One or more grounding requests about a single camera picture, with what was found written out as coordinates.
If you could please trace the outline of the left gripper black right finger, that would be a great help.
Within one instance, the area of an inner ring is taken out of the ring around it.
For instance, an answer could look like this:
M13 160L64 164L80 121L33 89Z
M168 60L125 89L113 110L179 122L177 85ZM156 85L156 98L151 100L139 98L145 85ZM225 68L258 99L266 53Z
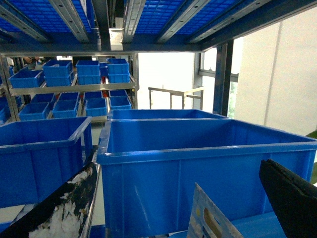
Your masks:
M288 238L317 236L317 187L274 160L262 160L261 184Z

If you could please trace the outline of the left gripper black white-worn left finger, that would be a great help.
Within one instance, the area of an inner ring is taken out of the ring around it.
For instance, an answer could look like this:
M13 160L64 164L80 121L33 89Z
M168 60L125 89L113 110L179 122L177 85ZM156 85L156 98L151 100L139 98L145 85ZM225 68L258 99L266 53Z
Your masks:
M88 163L31 211L0 233L2 238L78 238L96 190L96 165Z

